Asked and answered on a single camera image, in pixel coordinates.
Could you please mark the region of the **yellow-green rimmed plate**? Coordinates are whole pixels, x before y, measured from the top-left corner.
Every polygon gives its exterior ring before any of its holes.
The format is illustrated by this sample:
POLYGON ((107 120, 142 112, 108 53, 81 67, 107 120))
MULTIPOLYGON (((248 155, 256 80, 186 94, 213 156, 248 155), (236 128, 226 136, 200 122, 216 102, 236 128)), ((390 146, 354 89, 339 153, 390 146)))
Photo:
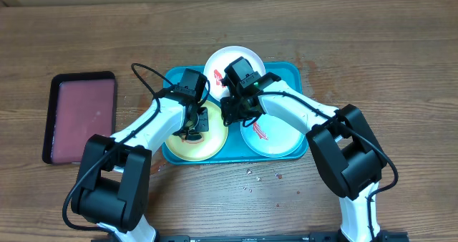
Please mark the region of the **yellow-green rimmed plate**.
POLYGON ((203 104, 208 109, 209 131, 201 132, 204 140, 196 144, 183 142, 178 136, 171 135, 165 145, 171 153, 181 160, 197 162, 207 160, 216 155, 228 138, 228 127, 224 126, 221 109, 213 102, 203 104))

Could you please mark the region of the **white plate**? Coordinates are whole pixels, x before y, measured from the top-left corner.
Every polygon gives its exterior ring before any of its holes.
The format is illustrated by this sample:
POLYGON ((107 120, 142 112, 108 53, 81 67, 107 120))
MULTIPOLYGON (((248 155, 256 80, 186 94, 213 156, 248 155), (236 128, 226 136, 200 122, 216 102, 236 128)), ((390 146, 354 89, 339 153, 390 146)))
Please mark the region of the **white plate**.
POLYGON ((222 79, 225 77, 224 70, 239 57, 247 59, 253 70, 261 76, 266 73, 264 63, 252 50, 240 46, 219 49, 207 60, 203 71, 203 74, 210 81, 210 95, 218 102, 221 98, 229 95, 228 88, 222 83, 222 79))

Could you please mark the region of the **light blue rimmed plate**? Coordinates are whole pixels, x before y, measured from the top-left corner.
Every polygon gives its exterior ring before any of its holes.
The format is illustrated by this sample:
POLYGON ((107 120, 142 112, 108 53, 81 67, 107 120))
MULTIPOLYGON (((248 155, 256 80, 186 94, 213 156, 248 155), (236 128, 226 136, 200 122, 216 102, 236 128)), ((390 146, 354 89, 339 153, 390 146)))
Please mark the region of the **light blue rimmed plate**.
POLYGON ((240 131, 246 145, 261 157, 300 158, 308 149, 304 134, 271 115, 241 122, 240 131))

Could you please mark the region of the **green and pink sponge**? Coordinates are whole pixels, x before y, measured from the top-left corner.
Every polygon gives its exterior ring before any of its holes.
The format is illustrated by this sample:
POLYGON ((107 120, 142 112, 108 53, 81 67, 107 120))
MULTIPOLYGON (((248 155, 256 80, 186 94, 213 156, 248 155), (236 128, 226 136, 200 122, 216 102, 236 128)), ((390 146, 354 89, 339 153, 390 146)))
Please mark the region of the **green and pink sponge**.
POLYGON ((184 130, 179 134, 183 142, 196 144, 204 140, 203 135, 195 130, 184 130))

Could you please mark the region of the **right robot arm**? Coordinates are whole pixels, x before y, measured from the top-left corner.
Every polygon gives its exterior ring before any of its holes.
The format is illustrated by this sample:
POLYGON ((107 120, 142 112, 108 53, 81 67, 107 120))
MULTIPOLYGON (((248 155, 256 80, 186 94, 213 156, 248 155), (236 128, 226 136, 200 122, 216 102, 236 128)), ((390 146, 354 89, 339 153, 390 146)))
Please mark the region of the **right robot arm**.
POLYGON ((341 237, 347 241, 380 241, 376 194, 381 171, 393 162, 381 149, 359 108, 322 105, 291 89, 283 80, 231 82, 222 85, 223 119, 245 121, 270 115, 303 133, 323 182, 338 196, 341 237))

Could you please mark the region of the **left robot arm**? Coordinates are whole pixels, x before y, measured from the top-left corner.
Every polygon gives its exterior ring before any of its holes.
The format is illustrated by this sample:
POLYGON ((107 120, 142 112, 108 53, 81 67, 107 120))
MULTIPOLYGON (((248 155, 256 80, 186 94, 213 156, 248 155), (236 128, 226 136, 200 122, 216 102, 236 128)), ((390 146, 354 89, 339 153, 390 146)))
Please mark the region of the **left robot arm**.
POLYGON ((132 124, 86 143, 76 182, 62 218, 74 230, 108 233, 111 241, 157 241, 147 222, 152 154, 166 139, 199 121, 208 84, 175 84, 154 93, 150 107, 132 124))

